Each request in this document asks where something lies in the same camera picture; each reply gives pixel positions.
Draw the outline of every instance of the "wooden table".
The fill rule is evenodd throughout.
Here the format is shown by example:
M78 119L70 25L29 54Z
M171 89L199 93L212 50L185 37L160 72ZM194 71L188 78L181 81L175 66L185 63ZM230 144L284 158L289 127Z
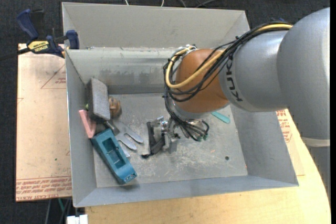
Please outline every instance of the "wooden table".
M319 172L296 128L291 130L300 158L300 167L293 163L298 187L87 207L89 223L329 224L331 211Z

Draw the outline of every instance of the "gray bin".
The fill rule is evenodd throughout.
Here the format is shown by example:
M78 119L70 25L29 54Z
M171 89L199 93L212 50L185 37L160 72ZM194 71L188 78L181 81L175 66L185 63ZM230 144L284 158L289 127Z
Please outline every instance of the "gray bin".
M220 110L229 124L212 115L205 119L211 128L206 141L181 136L176 152L141 157L148 151L146 122L168 118L162 98L167 58L181 45L210 48L243 34L244 12L63 3L63 16L64 30L76 30L81 42L81 49L66 53L75 207L297 186L275 112L229 105ZM128 22L132 27L125 29ZM204 36L212 32L217 34ZM136 143L137 151L128 150L138 176L123 186L93 149L78 113L91 77L108 85L121 101L120 120L145 141Z

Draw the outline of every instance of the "teal plastic object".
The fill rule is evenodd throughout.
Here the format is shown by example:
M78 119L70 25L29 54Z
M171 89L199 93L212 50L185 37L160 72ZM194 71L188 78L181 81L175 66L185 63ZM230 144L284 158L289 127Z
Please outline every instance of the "teal plastic object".
M213 116L215 116L216 118L220 119L221 121L225 122L225 123L230 123L230 118L227 116L224 116L223 114L220 114L219 112L215 111L211 113Z
M110 168L120 184L135 179L137 174L126 158L111 129L106 129L91 138L94 148Z

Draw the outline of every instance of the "cardboard sheet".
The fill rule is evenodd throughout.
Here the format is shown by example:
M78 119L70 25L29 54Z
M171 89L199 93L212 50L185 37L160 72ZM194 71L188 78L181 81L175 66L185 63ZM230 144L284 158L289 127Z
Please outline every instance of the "cardboard sheet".
M16 201L72 195L65 60L18 57Z

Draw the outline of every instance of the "gray sponge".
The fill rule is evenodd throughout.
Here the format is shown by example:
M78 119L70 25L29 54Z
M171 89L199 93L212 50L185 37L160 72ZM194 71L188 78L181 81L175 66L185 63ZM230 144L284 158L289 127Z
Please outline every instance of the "gray sponge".
M87 84L89 117L96 122L111 119L107 86L98 79L91 78Z

